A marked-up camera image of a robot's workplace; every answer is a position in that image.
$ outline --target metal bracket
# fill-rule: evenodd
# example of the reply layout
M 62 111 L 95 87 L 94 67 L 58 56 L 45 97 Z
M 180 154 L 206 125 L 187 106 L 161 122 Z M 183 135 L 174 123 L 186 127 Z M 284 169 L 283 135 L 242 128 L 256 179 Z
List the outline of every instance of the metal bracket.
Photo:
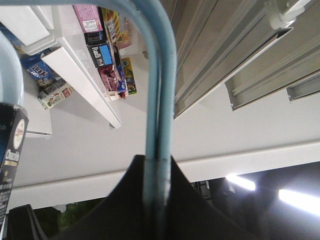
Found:
M 267 15 L 273 29 L 287 28 L 305 11 L 311 0 L 269 0 L 265 2 Z

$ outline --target chocolate box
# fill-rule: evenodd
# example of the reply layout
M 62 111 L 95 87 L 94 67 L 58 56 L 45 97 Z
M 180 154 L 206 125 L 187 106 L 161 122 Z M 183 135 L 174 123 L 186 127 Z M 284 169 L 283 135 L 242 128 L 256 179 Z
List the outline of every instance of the chocolate box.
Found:
M 0 103 L 0 228 L 19 164 L 26 136 L 27 111 L 16 105 Z

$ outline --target light blue metal handle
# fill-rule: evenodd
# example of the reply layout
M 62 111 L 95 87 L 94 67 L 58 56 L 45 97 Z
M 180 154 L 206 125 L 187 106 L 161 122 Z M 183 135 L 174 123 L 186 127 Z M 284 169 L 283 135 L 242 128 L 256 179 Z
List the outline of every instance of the light blue metal handle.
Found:
M 93 4 L 113 9 L 130 19 L 144 36 L 149 55 L 149 87 L 143 203 L 147 220 L 155 222 L 157 239 L 165 239 L 177 68 L 175 38 L 167 14 L 158 0 L 0 0 L 0 5 L 52 4 Z
M 0 103 L 24 105 L 24 78 L 18 55 L 0 31 Z

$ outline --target pink box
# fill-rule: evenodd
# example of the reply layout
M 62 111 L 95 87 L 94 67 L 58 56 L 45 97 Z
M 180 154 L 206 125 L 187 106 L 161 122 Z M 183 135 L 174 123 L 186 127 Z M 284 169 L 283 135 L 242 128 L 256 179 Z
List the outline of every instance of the pink box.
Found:
M 84 33 L 96 33 L 103 30 L 96 5 L 77 4 L 73 5 L 73 9 Z

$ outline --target grocery product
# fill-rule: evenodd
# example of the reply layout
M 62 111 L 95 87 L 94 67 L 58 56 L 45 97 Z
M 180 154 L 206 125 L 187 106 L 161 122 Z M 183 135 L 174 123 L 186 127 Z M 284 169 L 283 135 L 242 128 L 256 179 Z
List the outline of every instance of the grocery product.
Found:
M 132 29 L 128 19 L 119 13 L 103 8 L 103 20 L 107 26 L 112 43 L 119 49 L 126 48 L 132 44 Z
M 113 64 L 98 69 L 105 88 L 110 92 L 117 92 L 119 86 L 119 73 Z
M 76 4 L 73 5 L 73 9 L 84 33 L 102 31 L 102 23 L 96 5 Z
M 56 81 L 54 71 L 44 61 L 41 60 L 42 56 L 50 53 L 51 50 L 46 49 L 35 55 L 23 57 L 20 60 L 22 66 L 28 73 L 32 75 L 32 78 L 37 81 L 41 88 L 46 88 Z
M 125 82 L 128 88 L 129 95 L 136 94 L 137 88 L 136 88 L 136 82 L 135 82 L 134 72 L 132 69 L 130 58 L 129 57 L 123 58 L 122 65 L 123 65 Z
M 0 103 L 0 228 L 14 185 L 20 154 L 23 147 L 28 116 L 17 105 Z
M 87 46 L 93 63 L 96 68 L 100 68 L 113 63 L 112 53 L 107 43 Z
M 102 23 L 102 30 L 97 32 L 89 32 L 84 34 L 85 42 L 88 46 L 104 44 L 107 42 L 106 28 L 104 24 L 103 14 L 101 7 L 98 7 L 98 14 L 100 17 L 100 22 Z
M 74 88 L 61 78 L 41 91 L 38 99 L 45 109 L 50 109 L 68 98 L 74 91 Z

